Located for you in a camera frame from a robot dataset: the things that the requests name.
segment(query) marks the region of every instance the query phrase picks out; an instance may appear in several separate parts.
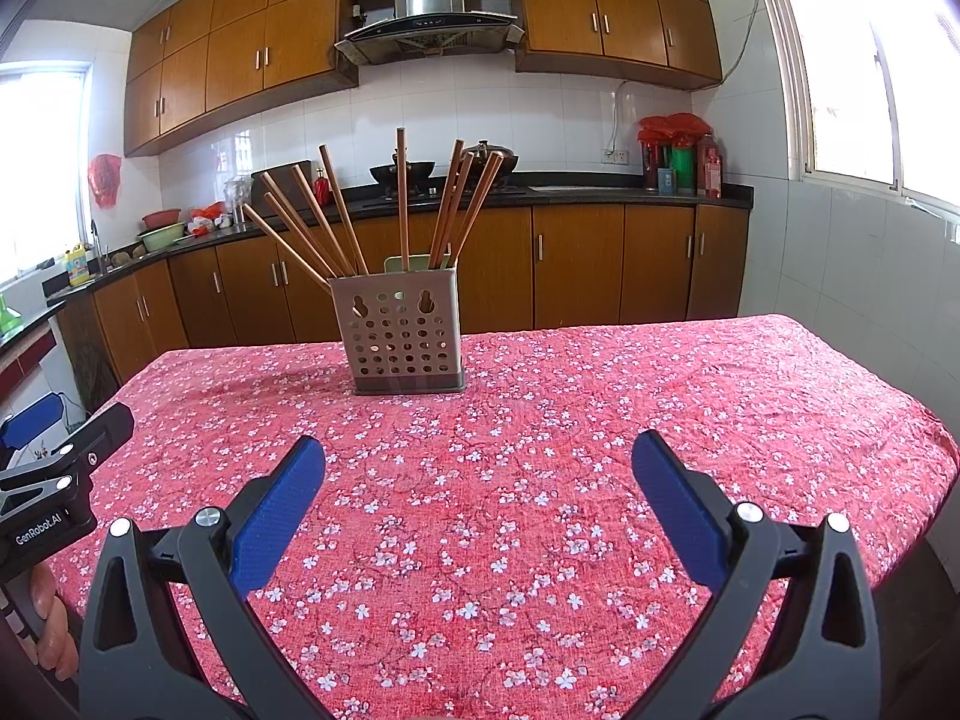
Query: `table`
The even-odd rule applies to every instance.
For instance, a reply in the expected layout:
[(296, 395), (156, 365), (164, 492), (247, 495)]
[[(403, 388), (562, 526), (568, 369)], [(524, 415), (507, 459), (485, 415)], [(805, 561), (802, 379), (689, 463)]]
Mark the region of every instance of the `table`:
[[(844, 512), (876, 584), (960, 454), (920, 403), (786, 317), (464, 338), (463, 394), (358, 397), (337, 344), (172, 352), (121, 389), (133, 439), (95, 477), (100, 528), (52, 560), (83, 608), (104, 529), (225, 505), (301, 434), (323, 488), (251, 604), (343, 717), (616, 718), (704, 608), (635, 485), (656, 428), (772, 517)], [(186, 631), (233, 690), (191, 604)], [(750, 676), (782, 586), (725, 690)]]

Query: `range hood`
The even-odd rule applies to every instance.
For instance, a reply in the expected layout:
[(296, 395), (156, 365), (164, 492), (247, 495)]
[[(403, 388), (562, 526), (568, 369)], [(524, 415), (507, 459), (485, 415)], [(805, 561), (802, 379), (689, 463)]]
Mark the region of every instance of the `range hood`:
[(516, 16), (467, 11), (464, 0), (395, 0), (397, 18), (356, 29), (336, 44), (355, 65), (458, 53), (498, 53), (520, 42)]

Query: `blue object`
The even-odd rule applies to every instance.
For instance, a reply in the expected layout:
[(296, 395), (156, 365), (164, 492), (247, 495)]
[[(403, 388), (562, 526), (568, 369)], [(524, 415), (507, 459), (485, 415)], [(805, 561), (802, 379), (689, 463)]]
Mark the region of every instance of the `blue object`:
[(16, 416), (0, 423), (0, 446), (23, 449), (43, 431), (53, 427), (64, 416), (64, 401), (50, 392), (27, 406)]
[(323, 483), (320, 442), (298, 440), (271, 486), (233, 540), (230, 581), (241, 598), (270, 581), (290, 539)]
[(690, 579), (711, 591), (727, 580), (728, 543), (714, 515), (690, 484), (688, 471), (653, 430), (637, 436), (634, 478)]

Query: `red plastic bag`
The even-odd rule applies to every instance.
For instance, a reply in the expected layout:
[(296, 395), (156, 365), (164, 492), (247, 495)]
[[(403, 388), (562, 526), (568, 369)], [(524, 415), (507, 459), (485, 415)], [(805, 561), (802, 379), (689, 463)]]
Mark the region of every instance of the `red plastic bag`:
[(86, 181), (97, 208), (113, 208), (120, 191), (121, 159), (113, 154), (97, 154), (86, 169)]

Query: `finger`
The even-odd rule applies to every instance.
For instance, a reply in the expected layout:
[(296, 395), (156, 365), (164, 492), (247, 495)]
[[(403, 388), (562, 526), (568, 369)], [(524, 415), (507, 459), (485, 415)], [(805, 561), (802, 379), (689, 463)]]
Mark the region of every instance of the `finger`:
[(80, 655), (77, 653), (77, 642), (70, 635), (66, 637), (64, 651), (61, 658), (56, 662), (56, 678), (63, 682), (77, 673), (80, 666)]
[(56, 596), (56, 580), (53, 572), (46, 563), (38, 563), (30, 574), (30, 600), (34, 602), (34, 609), (45, 620), (50, 613), (51, 605)]
[(37, 657), (41, 667), (51, 669), (56, 666), (69, 637), (66, 629), (66, 607), (63, 601), (55, 597), (47, 616), (47, 624), (43, 626), (43, 635), (37, 642)]

